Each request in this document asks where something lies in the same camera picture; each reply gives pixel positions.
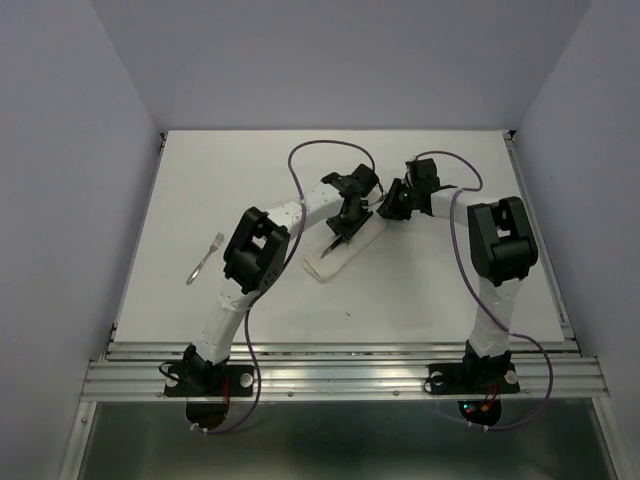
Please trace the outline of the silver table knife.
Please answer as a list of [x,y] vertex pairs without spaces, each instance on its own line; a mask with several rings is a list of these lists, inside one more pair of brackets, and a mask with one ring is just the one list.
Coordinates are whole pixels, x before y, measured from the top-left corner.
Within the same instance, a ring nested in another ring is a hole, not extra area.
[[323,259],[334,251],[343,242],[342,237],[338,237],[333,240],[321,253],[320,258]]

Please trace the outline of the white cloth napkin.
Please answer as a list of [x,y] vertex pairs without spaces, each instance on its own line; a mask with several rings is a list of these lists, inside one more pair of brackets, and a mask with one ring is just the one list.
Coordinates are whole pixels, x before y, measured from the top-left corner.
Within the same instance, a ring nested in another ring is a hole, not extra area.
[[353,239],[342,241],[330,252],[327,250],[337,241],[336,236],[316,246],[304,256],[303,268],[315,280],[327,283],[376,240],[385,228],[386,221],[378,214],[373,214]]

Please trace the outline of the silver fork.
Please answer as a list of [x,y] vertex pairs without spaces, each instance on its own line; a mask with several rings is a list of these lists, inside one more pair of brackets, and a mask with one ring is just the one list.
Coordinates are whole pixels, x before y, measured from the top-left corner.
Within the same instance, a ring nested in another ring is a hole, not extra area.
[[199,263],[196,265],[196,267],[187,277],[185,281],[185,284],[187,286],[191,285],[196,280],[196,278],[199,276],[202,269],[206,265],[206,262],[208,261],[208,259],[220,248],[220,246],[224,242],[224,238],[225,238],[225,235],[223,232],[219,231],[216,234],[212,243],[209,245],[208,251],[205,253],[203,258],[199,261]]

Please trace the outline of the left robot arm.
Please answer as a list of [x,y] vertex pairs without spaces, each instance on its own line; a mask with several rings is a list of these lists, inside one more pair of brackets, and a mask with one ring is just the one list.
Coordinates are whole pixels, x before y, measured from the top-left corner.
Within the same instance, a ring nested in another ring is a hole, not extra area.
[[239,393],[244,369],[228,364],[233,339],[254,303],[279,280],[309,228],[326,224],[332,237],[306,262],[319,281],[331,279],[384,230],[368,203],[380,184],[373,168],[324,176],[298,200],[280,207],[247,209],[223,253],[218,303],[197,339],[165,373],[167,392],[179,396]]

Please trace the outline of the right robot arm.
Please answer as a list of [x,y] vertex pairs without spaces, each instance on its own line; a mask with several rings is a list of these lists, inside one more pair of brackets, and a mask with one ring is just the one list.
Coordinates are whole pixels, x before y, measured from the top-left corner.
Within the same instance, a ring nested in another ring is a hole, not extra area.
[[468,233],[469,254],[478,282],[463,282],[476,302],[472,332],[458,363],[428,367],[427,389],[434,395],[480,394],[519,384],[511,362],[511,321],[523,280],[537,263],[538,246],[523,201],[517,196],[493,199],[482,195],[484,182],[469,187],[445,185],[435,152],[417,155],[406,164],[403,178],[393,180],[379,207],[388,220],[408,220],[419,211],[448,220]]

